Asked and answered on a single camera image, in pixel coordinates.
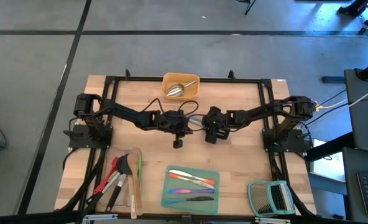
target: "concrete floor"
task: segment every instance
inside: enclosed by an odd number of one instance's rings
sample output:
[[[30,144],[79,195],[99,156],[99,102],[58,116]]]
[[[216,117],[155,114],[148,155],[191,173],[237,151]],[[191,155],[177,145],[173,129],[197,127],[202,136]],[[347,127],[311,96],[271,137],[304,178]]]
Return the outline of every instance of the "concrete floor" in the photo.
[[[234,0],[99,0],[91,3],[85,30],[358,31],[359,19],[336,14],[345,4],[265,0],[244,16],[246,4]],[[84,5],[85,0],[3,0],[0,29],[76,30]],[[0,152],[0,215],[14,212],[72,40],[72,35],[0,36],[0,127],[10,145]],[[237,77],[287,79],[292,95],[321,102],[345,88],[322,84],[322,76],[366,66],[366,36],[82,36],[28,212],[53,209],[68,146],[62,131],[88,75],[123,75],[127,68],[134,76],[183,72],[226,77],[232,69]],[[323,140],[349,131],[348,112],[311,128],[313,137]],[[344,215],[340,197],[316,192],[320,215]],[[337,206],[324,210],[326,204]]]

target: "metal scoop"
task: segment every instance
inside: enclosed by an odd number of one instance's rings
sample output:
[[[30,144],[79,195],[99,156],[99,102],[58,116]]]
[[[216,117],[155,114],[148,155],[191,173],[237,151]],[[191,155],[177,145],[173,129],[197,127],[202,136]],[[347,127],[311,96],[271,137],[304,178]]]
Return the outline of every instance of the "metal scoop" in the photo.
[[[184,89],[192,84],[196,83],[196,80],[193,80],[192,82],[189,82],[185,85],[181,83],[177,83],[172,85],[167,91],[167,96],[181,96],[184,93]]]

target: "wooden handle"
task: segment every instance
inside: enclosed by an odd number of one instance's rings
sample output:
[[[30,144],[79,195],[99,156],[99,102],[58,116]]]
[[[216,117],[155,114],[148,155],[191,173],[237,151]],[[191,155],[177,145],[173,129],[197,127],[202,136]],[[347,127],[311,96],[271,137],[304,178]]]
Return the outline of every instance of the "wooden handle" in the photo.
[[[136,219],[137,218],[136,206],[132,206],[133,204],[135,205],[136,202],[133,199],[134,198],[134,185],[133,185],[133,177],[131,175],[127,176],[127,183],[129,186],[130,214],[131,214],[132,219]]]
[[[129,163],[130,170],[132,171],[133,184],[134,184],[134,198],[136,200],[136,213],[142,215],[142,203],[141,192],[139,183],[139,156],[135,154],[129,154],[127,156],[127,162]]]

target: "teal tray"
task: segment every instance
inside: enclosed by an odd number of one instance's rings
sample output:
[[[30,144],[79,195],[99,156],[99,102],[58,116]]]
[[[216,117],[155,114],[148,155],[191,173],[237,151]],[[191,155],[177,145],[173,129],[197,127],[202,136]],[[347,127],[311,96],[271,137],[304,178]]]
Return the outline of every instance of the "teal tray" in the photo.
[[[199,186],[198,184],[191,183],[185,180],[179,180],[169,177],[169,170],[180,170],[191,175],[213,179],[216,181],[214,185],[214,193],[213,194],[170,194],[167,191],[171,189],[192,189],[192,190],[203,190],[208,189],[207,187]],[[163,194],[162,199],[160,201],[163,208],[176,208],[180,210],[192,211],[192,212],[200,212],[207,214],[217,214],[219,210],[219,185],[220,185],[220,174],[217,171],[211,170],[201,170],[201,169],[192,169],[188,167],[180,167],[169,165],[166,168],[165,172],[165,184],[163,185]],[[209,196],[213,197],[213,201],[204,201],[204,202],[179,202],[167,204],[164,203],[166,199],[183,199],[183,198],[192,198],[199,196]]]

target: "white cable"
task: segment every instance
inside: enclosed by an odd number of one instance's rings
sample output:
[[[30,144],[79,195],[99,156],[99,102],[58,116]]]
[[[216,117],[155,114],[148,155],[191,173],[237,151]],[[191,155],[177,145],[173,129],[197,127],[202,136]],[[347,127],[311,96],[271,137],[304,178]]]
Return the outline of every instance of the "white cable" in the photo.
[[[354,106],[356,103],[360,102],[361,100],[363,100],[363,99],[364,99],[365,97],[367,97],[367,96],[368,96],[368,93],[366,93],[364,96],[360,97],[358,100],[356,100],[355,102],[353,102],[353,103],[351,103],[350,105],[348,105],[347,107],[345,107],[345,109],[343,109],[343,110],[341,110],[341,111],[339,111],[339,112],[337,112],[337,113],[335,113],[335,114],[333,114],[333,115],[331,115],[331,116],[327,116],[327,117],[325,117],[325,118],[323,118],[323,119],[321,119],[321,120],[319,120],[319,121],[317,121],[317,122],[313,123],[312,125],[310,125],[310,126],[308,127],[308,129],[310,129],[312,126],[314,126],[314,125],[316,125],[316,124],[318,124],[318,123],[320,123],[320,122],[322,122],[322,121],[324,121],[324,120],[327,120],[327,119],[329,119],[329,118],[332,118],[332,117],[334,117],[334,116],[338,115],[339,113],[341,113],[341,112],[345,111],[346,109],[348,109],[348,108],[350,108],[350,107]]]

